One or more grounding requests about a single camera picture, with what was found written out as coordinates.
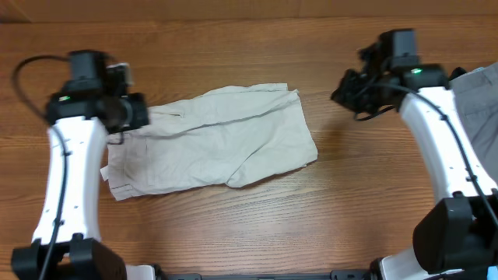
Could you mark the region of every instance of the gray cloth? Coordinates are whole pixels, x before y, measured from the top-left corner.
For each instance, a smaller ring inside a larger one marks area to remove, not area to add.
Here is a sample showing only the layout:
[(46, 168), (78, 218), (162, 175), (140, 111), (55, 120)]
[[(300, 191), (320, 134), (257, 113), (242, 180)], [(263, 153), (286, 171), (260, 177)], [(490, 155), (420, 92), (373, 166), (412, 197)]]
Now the gray cloth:
[(475, 154), (498, 182), (498, 63), (451, 81), (461, 123)]

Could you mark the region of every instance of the folded cloth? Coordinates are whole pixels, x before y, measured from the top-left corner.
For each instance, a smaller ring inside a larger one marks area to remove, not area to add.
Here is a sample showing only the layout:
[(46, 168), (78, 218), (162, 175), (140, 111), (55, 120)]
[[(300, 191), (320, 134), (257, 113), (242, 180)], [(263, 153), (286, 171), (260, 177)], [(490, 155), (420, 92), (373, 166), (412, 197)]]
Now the folded cloth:
[(451, 81), (461, 124), (482, 167), (498, 182), (498, 63)]
[(117, 200), (211, 184), (243, 187), (317, 159), (298, 91), (285, 83), (227, 86), (151, 107), (149, 115), (151, 125), (108, 146)]

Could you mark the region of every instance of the cable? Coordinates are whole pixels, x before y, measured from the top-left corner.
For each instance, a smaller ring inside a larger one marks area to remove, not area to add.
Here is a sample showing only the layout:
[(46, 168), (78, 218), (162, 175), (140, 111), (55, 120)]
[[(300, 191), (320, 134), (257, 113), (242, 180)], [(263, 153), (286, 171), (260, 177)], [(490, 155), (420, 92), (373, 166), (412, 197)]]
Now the cable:
[(352, 119), (355, 121), (368, 121), (368, 120), (373, 119), (374, 117), (378, 117), (378, 116), (382, 115), (383, 113), (388, 112), (389, 110), (393, 110), (393, 109), (395, 109), (395, 107), (391, 105), (389, 107), (385, 107), (384, 109), (376, 112), (375, 114), (371, 114), (371, 115), (368, 115), (366, 117), (362, 117), (360, 119), (358, 118), (359, 113), (355, 113), (355, 115)]
[[(14, 71), (12, 72), (11, 76), (11, 83), (12, 87), (14, 88), (14, 92), (16, 93), (17, 97), (21, 102), (23, 102), (35, 115), (37, 115), (40, 119), (46, 121), (49, 126), (50, 123), (48, 122), (47, 118), (44, 116), (44, 114), (38, 110), (36, 106), (30, 101), (30, 99), (26, 96), (26, 94), (23, 92), (21, 89), (21, 86), (19, 84), (19, 74), (21, 72), (21, 69), (23, 69), (24, 66), (27, 64), (33, 62), (33, 61), (39, 61), (39, 60), (45, 60), (45, 59), (51, 59), (51, 60), (56, 60), (56, 61), (67, 61), (67, 58), (59, 57), (59, 56), (54, 56), (54, 55), (39, 55), (35, 56), (32, 58), (27, 58), (23, 61), (21, 61), (16, 68), (14, 68)], [(68, 156), (69, 152), (66, 149), (65, 146), (65, 140), (64, 137), (62, 136), (62, 133), (59, 131), (59, 129), (55, 126), (51, 126), (52, 131), (55, 133), (57, 136), (59, 143), (61, 145), (62, 149), (62, 156), (64, 158), (64, 164), (62, 165), (62, 183), (61, 183), (61, 193), (59, 194), (59, 201), (58, 201), (58, 207), (57, 207), (57, 214), (55, 216), (54, 220), (54, 231), (52, 232), (52, 237), (50, 240), (50, 243), (48, 245), (48, 250), (47, 254), (45, 255), (45, 260), (43, 263), (43, 266), (41, 268), (40, 276), (38, 280), (44, 280), (47, 276), (48, 272), (48, 267), (50, 265), (50, 260), (52, 257), (52, 254), (54, 253), (54, 247), (55, 247), (55, 241), (57, 240), (57, 235), (59, 231), (59, 227), (61, 224), (64, 222), (61, 221), (62, 217), (62, 206), (64, 204), (64, 196), (65, 196), (65, 189), (66, 189), (66, 184), (67, 184), (67, 178), (68, 178)]]
[(470, 166), (470, 162), (468, 161), (467, 155), (465, 154), (464, 146), (461, 144), (461, 140), (458, 137), (457, 132), (454, 130), (454, 127), (451, 124), (448, 116), (445, 113), (443, 113), (443, 111), (441, 111), (441, 109), (438, 106), (436, 106), (434, 103), (430, 102), (424, 96), (419, 95), (419, 92), (415, 91), (413, 89), (409, 89), (409, 88), (404, 87), (404, 86), (391, 85), (391, 84), (387, 84), (387, 83), (374, 83), (374, 84), (369, 85), (369, 86), (370, 87), (378, 87), (378, 88), (396, 89), (396, 90), (403, 91), (405, 93), (413, 93), (413, 96), (415, 96), (416, 98), (423, 101), (425, 104), (427, 104), (429, 107), (434, 109), (441, 116), (441, 120), (446, 122), (447, 126), (450, 128), (450, 131), (454, 137), (454, 140), (457, 142), (457, 146), (458, 146), (458, 149), (460, 150), (461, 158), (464, 160), (465, 169), (468, 172), (469, 180), (472, 182), (472, 185), (474, 186), (475, 191), (478, 193), (479, 197), (481, 198), (482, 203), (484, 204), (486, 211), (489, 213), (489, 216), (491, 217), (491, 220), (492, 220), (494, 226), (498, 229), (498, 219), (496, 218), (495, 212), (493, 211), (493, 208), (491, 207), (488, 200), (486, 199), (486, 196), (482, 192), (481, 187), (477, 183), (477, 176), (472, 171), (472, 168)]

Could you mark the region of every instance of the white cloth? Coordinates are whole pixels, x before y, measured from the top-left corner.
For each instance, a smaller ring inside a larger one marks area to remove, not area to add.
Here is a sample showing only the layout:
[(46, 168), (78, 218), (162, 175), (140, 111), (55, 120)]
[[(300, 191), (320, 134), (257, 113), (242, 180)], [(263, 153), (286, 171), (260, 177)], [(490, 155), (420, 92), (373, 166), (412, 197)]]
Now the white cloth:
[(317, 147), (297, 93), (285, 83), (227, 86), (149, 108), (151, 125), (108, 146), (110, 191), (122, 200), (211, 184), (243, 187), (306, 166)]

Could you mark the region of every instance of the black cable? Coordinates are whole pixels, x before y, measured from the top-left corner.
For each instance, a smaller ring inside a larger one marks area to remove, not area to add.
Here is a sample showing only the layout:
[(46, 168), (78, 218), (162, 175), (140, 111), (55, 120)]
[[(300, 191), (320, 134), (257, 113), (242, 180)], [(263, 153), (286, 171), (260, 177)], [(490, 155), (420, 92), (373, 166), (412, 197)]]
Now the black cable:
[[(19, 84), (19, 74), (21, 72), (21, 69), (23, 69), (24, 66), (26, 66), (30, 62), (45, 60), (45, 59), (51, 59), (51, 60), (56, 60), (56, 61), (67, 61), (68, 60), (67, 58), (54, 56), (54, 55), (39, 55), (39, 56), (35, 56), (32, 58), (27, 58), (27, 59), (21, 61), (16, 66), (16, 68), (14, 68), (14, 71), (12, 72), (12, 76), (11, 76), (11, 83), (12, 83), (12, 87), (14, 88), (14, 92), (16, 93), (17, 97), (19, 97), (21, 102), (23, 102), (40, 119), (46, 121), (48, 123), (48, 125), (51, 126), (51, 124), (48, 122), (45, 115), (40, 110), (38, 110), (38, 108), (36, 106), (34, 106), (34, 104), (28, 99), (28, 97), (23, 92), (23, 90), (21, 89), (21, 86)], [(55, 220), (54, 220), (54, 231), (52, 232), (52, 237), (51, 237), (50, 243), (48, 245), (47, 254), (45, 255), (45, 260), (44, 260), (43, 266), (41, 268), (41, 272), (40, 272), (40, 276), (39, 276), (38, 280), (44, 280), (47, 276), (48, 267), (51, 264), (51, 257), (52, 257), (52, 254), (54, 253), (55, 241), (57, 240), (59, 227), (61, 226), (61, 224), (64, 223), (63, 221), (61, 221), (61, 217), (62, 217), (62, 206), (64, 204), (65, 189), (66, 189), (66, 184), (67, 184), (69, 153), (66, 149), (65, 140), (64, 140), (64, 137), (62, 136), (62, 133), (55, 126), (51, 126), (51, 129), (55, 133), (55, 135), (57, 136), (59, 143), (61, 145), (62, 156), (64, 158), (64, 164), (62, 166), (63, 170), (62, 170), (61, 193), (59, 194), (57, 214), (56, 214)]]
[(464, 160), (465, 169), (468, 172), (468, 176), (469, 176), (468, 179), (472, 182), (472, 185), (474, 186), (475, 191), (478, 193), (479, 197), (481, 198), (482, 203), (484, 204), (486, 211), (489, 213), (489, 216), (491, 217), (491, 220), (493, 221), (494, 226), (498, 229), (498, 219), (496, 218), (495, 212), (493, 211), (493, 208), (491, 207), (488, 200), (486, 199), (486, 196), (482, 192), (481, 187), (477, 183), (477, 176), (472, 171), (472, 168), (470, 166), (470, 162), (468, 161), (467, 155), (465, 154), (464, 146), (461, 144), (461, 140), (458, 137), (457, 132), (454, 130), (454, 127), (451, 124), (448, 116), (445, 113), (443, 113), (443, 111), (441, 111), (441, 109), (438, 106), (436, 106), (434, 103), (430, 102), (424, 96), (419, 95), (419, 92), (415, 91), (413, 89), (409, 89), (409, 88), (404, 87), (404, 86), (391, 85), (391, 84), (387, 84), (387, 83), (374, 83), (374, 84), (369, 85), (369, 86), (378, 87), (378, 88), (396, 89), (396, 90), (400, 90), (400, 91), (403, 91), (406, 93), (413, 93), (413, 96), (415, 96), (416, 98), (423, 101), (425, 104), (427, 104), (429, 107), (434, 109), (441, 116), (440, 119), (442, 121), (446, 122), (447, 126), (451, 130), (451, 134), (453, 135), (454, 140), (457, 142), (457, 146), (458, 146), (458, 149), (460, 150), (461, 158)]
[(393, 110), (393, 109), (395, 109), (395, 107), (391, 105), (389, 107), (385, 107), (384, 109), (382, 109), (382, 110), (380, 110), (380, 111), (378, 111), (378, 112), (376, 112), (374, 114), (368, 115), (366, 117), (362, 117), (360, 119), (358, 118), (359, 113), (355, 113), (355, 115), (354, 115), (354, 117), (352, 119), (355, 120), (355, 121), (368, 121), (368, 120), (373, 119), (374, 117), (378, 117), (378, 116), (382, 115), (383, 113), (385, 113), (385, 112), (387, 112), (389, 110)]

